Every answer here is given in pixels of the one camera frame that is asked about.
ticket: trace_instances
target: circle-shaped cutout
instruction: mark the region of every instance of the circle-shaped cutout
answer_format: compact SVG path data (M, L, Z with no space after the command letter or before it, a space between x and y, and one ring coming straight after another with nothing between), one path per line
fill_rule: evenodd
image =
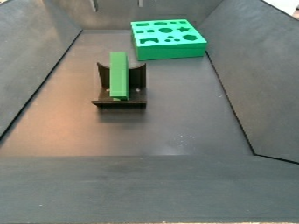
M159 32L163 32L163 33L170 33L170 32L172 32L174 31L174 29L171 29L171 28L162 28L160 30L159 30Z
M187 40L190 40L190 41L194 41L194 40L198 39L198 37L194 36L194 35L184 35L183 38L187 39Z
M156 23L154 23L155 25L167 25L167 23L166 22L156 22Z

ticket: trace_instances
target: green foam block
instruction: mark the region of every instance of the green foam block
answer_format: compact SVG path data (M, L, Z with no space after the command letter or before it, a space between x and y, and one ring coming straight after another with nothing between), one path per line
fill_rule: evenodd
M186 19L132 22L138 60L203 56L207 40Z
M128 64L127 53L110 54L110 97L115 100L128 99Z

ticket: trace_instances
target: dark gray surface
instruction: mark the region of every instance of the dark gray surface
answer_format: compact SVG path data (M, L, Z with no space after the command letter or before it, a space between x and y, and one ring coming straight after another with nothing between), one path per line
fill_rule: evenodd
M130 31L84 32L0 143L0 156L244 155L248 145L207 57L147 62L146 110L104 110L96 63Z
M262 157L5 157L0 179L0 223L299 221L299 166Z
M94 12L90 0L54 0L84 30L124 30L138 20L187 18L196 25L203 22L222 0L96 0Z
M299 162L299 23L259 0L226 0L203 26L255 153Z
M0 136L79 33L51 0L0 5Z

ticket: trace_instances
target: shape cutout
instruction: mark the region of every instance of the shape cutout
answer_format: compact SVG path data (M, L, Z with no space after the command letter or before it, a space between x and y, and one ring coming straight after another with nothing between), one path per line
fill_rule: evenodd
M155 42L158 44L159 43L159 38L142 38L140 39L140 44L143 45L146 42Z
M194 35L184 35L183 38L187 39L187 40L190 40L190 41L194 41L194 40L198 39L198 37L194 36Z
M148 23L136 24L135 26L148 26Z
M156 23L154 23L155 25L167 25L167 23L166 22L156 22Z
M162 28L162 29L159 30L159 32L170 33L170 32L174 32L174 29L171 29L171 28Z

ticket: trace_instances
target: white surface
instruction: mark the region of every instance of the white surface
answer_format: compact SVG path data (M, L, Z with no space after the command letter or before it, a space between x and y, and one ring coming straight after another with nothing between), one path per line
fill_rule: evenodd
M272 4L280 11L286 12L288 15L294 15L295 8L299 4L299 0L264 0L267 3Z

